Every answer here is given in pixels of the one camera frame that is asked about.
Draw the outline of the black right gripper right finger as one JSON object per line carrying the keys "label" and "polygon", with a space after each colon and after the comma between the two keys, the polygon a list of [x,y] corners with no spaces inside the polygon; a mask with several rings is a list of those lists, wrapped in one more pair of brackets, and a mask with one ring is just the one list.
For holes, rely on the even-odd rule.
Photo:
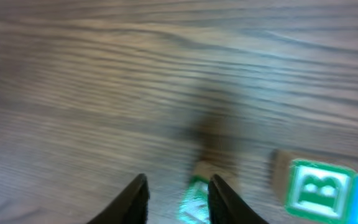
{"label": "black right gripper right finger", "polygon": [[268,224],[217,174],[208,183],[208,209],[211,224]]}

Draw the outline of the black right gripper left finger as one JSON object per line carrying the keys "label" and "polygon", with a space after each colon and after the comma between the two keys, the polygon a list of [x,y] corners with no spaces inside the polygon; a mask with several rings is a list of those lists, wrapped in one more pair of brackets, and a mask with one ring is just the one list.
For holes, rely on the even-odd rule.
{"label": "black right gripper left finger", "polygon": [[146,224],[149,185],[145,174],[138,174],[121,193],[87,224]]}

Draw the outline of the green letter wooden block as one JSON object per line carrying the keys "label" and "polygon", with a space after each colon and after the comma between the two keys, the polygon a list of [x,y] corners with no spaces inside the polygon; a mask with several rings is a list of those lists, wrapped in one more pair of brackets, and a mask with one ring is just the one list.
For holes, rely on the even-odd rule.
{"label": "green letter wooden block", "polygon": [[239,191],[238,175],[234,172],[210,162],[197,162],[178,209],[178,219],[183,223],[211,223],[208,208],[208,183],[214,174],[222,177],[235,191]]}

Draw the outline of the green B wooden block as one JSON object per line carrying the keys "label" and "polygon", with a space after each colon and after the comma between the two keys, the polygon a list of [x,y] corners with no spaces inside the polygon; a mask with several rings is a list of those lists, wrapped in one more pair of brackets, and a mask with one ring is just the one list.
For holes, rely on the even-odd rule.
{"label": "green B wooden block", "polygon": [[272,188],[290,215],[321,223],[344,223],[356,171],[332,157],[278,149]]}

